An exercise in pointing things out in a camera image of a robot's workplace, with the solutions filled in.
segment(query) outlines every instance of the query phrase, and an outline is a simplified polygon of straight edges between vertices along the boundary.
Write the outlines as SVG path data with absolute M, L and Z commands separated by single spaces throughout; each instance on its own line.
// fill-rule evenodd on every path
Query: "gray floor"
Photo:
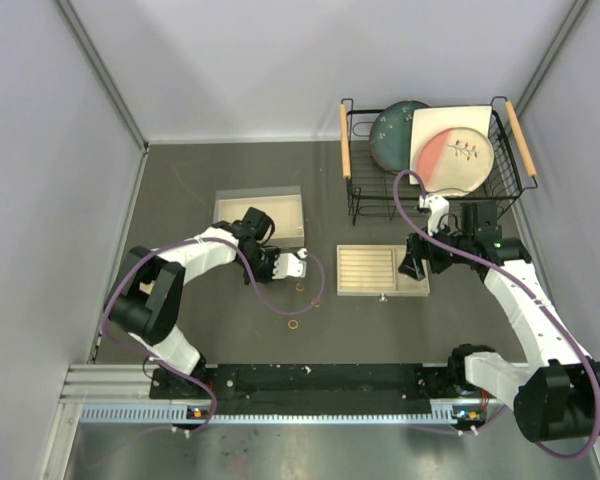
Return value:
M 76 447 L 95 463 L 143 425 L 81 425 Z M 575 451 L 581 441 L 552 445 Z M 101 467 L 70 460 L 66 480 L 99 479 L 600 479 L 592 456 L 549 457 L 517 432 L 506 414 L 477 438 L 423 433 L 403 426 L 217 426 L 199 437 L 155 432 Z
M 339 142 L 152 147 L 127 247 L 156 247 L 202 232 L 212 223 L 217 190 L 290 185 L 302 187 L 306 246 L 329 276 L 322 305 L 290 330 L 287 318 L 242 284 L 240 267 L 227 265 L 195 279 L 185 289 L 178 325 L 210 362 L 442 362 L 465 342 L 524 359 L 498 303 L 466 266 L 432 276 L 428 298 L 380 303 L 336 295 L 336 245 L 400 244 L 409 233 L 400 218 L 361 217 L 351 225 Z M 511 216 L 503 218 L 503 227 L 516 235 Z M 272 302 L 292 310 L 311 301 L 317 270 L 310 269 L 303 293 L 295 283 L 263 288 Z M 98 363 L 137 360 L 106 342 L 98 355 Z

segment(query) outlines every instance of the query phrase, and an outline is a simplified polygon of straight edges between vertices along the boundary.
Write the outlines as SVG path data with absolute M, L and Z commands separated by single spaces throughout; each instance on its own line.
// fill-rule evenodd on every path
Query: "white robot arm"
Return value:
M 111 320 L 172 368 L 186 375 L 202 375 L 204 357 L 176 325 L 182 287 L 220 265 L 235 261 L 244 267 L 242 260 L 236 258 L 236 249 L 245 255 L 259 283 L 289 276 L 304 277 L 306 250 L 281 253 L 278 248 L 265 246 L 264 235 L 270 232 L 270 237 L 273 229 L 270 217 L 250 208 L 242 220 L 232 224 L 219 222 L 197 235 L 194 237 L 197 243 L 158 255 L 141 268 L 123 290 L 114 304 Z M 226 243 L 205 241 L 211 238 L 224 240 L 235 248 Z M 127 254 L 112 291 L 147 253 L 149 250 L 136 247 Z M 246 271 L 244 276 L 248 283 Z
M 496 297 L 516 333 L 527 358 L 525 367 L 504 360 L 487 346 L 461 345 L 449 358 L 453 382 L 478 387 L 513 410 L 518 426 L 530 441 L 587 436 L 593 427 L 591 383 L 578 355 L 539 307 L 545 307 L 564 326 L 538 281 L 531 256 L 517 238 L 505 239 L 498 225 L 494 202 L 462 205 L 461 230 L 447 225 L 449 203 L 439 195 L 420 199 L 419 207 L 430 213 L 428 234 L 434 239 L 474 257 L 488 260 L 500 270 L 520 279 L 532 292 L 532 299 L 501 271 L 440 248 L 418 234 L 407 237 L 407 254 L 400 273 L 422 280 L 422 260 L 433 273 L 462 263 L 476 270 L 487 289 Z M 587 356 L 600 384 L 600 362 Z

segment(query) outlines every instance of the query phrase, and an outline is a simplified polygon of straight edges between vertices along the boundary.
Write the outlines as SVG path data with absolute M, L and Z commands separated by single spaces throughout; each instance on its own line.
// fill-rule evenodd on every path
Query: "round plate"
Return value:
M 464 197 L 489 176 L 493 146 L 473 128 L 450 128 L 431 137 L 417 159 L 416 172 L 428 192 Z
M 413 111 L 427 107 L 416 100 L 394 103 L 373 122 L 369 147 L 371 156 L 383 169 L 398 173 L 409 168 Z

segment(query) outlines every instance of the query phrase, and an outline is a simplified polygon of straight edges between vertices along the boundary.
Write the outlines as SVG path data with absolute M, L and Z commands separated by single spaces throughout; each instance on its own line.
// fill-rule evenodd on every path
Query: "black wire rack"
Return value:
M 494 97 L 491 105 L 498 99 Z M 345 165 L 349 165 L 350 172 L 343 171 L 347 186 L 347 205 L 349 216 L 353 225 L 359 216 L 386 217 L 392 220 L 397 212 L 393 201 L 393 181 L 395 175 L 383 170 L 372 158 L 369 149 L 369 135 L 375 118 L 383 109 L 356 110 L 354 100 L 345 98 L 341 101 L 341 116 L 346 112 L 346 117 L 341 118 L 343 142 L 348 143 L 349 161 L 344 158 Z M 458 213 L 461 203 L 467 201 L 495 201 L 498 205 L 498 217 L 504 215 L 520 198 L 525 190 L 538 188 L 535 176 L 525 178 L 524 184 L 520 178 L 518 165 L 511 150 L 508 135 L 498 112 L 494 108 L 489 125 L 489 140 L 493 145 L 494 162 L 491 173 L 484 183 L 473 192 L 464 197 L 448 197 L 450 211 Z M 400 201 L 402 206 L 418 215 L 415 206 L 418 204 L 420 190 L 417 185 L 409 185 L 407 181 L 400 186 Z

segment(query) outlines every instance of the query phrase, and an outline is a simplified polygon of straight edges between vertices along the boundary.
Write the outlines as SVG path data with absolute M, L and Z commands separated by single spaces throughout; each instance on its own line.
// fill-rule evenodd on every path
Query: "wooden handle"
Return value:
M 507 100 L 504 105 L 507 107 L 507 114 L 509 115 L 511 130 L 513 131 L 513 136 L 516 137 L 516 143 L 518 144 L 520 156 L 524 162 L 524 167 L 527 169 L 527 174 L 530 177 L 535 177 L 537 175 L 536 166 L 531 158 L 531 152 L 527 146 L 527 141 L 524 139 L 524 133 L 522 133 L 522 128 L 520 128 L 520 122 L 518 121 L 516 111 L 513 109 L 513 103 Z
M 349 132 L 347 129 L 347 107 L 340 104 L 340 142 L 342 143 L 342 176 L 351 178 L 351 157 L 349 155 Z

